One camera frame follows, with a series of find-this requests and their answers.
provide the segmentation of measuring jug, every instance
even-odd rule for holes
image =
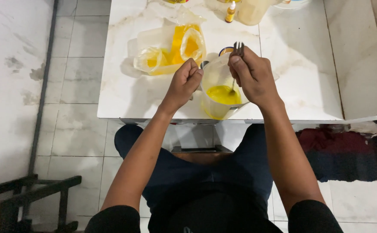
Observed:
[[[222,104],[214,101],[207,94],[207,90],[211,87],[225,85],[232,88],[233,77],[230,73],[227,62],[229,61],[230,53],[212,60],[204,67],[204,75],[200,86],[202,89],[202,106],[207,115],[216,120],[225,120],[232,116],[240,107],[247,104],[249,101],[245,97],[242,88],[234,82],[234,90],[240,94],[241,104]]]

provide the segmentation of hand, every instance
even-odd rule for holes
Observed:
[[[246,98],[261,111],[284,104],[276,90],[271,62],[267,58],[257,56],[245,46],[243,59],[232,52],[227,65]]]
[[[159,111],[174,115],[196,91],[203,78],[203,70],[189,58],[174,74],[167,94],[158,107]]]

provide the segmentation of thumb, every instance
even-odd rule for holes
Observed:
[[[249,67],[239,56],[233,56],[230,58],[230,63],[233,66],[233,69],[238,73],[240,81],[245,79],[251,79],[252,75],[250,74]]]
[[[186,86],[194,92],[197,87],[200,85],[201,79],[203,78],[204,71],[202,69],[196,70],[189,80],[186,82]]]

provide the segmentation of red cloth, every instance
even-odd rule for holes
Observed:
[[[298,133],[304,152],[315,150],[329,153],[373,153],[366,138],[356,132],[333,133],[329,128],[304,129]]]

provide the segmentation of dark pants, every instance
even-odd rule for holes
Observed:
[[[130,124],[116,132],[115,148],[122,158],[125,159],[142,132],[142,128]],[[266,155],[264,125],[249,126],[233,155],[213,166],[184,161],[161,148],[154,171],[143,191],[147,206],[153,208],[168,189],[194,177],[198,182],[223,182],[248,187],[267,203],[273,180]]]

